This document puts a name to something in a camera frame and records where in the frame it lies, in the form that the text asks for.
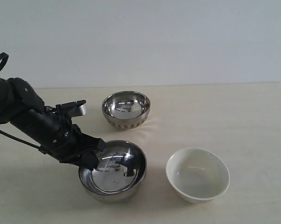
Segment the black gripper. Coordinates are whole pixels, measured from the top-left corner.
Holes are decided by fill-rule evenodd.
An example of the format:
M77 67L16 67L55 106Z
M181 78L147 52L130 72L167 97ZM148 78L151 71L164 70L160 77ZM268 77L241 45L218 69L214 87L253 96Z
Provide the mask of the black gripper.
M81 132L80 128L65 117L62 129L58 115L52 112L37 113L33 109L25 111L11 121L11 124L38 142L40 151L57 159L89 170L97 169L98 151L103 152L106 142Z

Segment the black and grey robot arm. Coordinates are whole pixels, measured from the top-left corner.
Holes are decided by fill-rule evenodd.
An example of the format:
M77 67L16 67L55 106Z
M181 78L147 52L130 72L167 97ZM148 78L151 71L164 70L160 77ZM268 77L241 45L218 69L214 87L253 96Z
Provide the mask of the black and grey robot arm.
M38 142L38 145L3 134L15 141L38 149L60 163L73 164L89 170L96 169L106 143L81 132L72 118L85 114L85 100L78 100L55 107L46 106L32 86L21 78L0 78L0 125L11 123Z

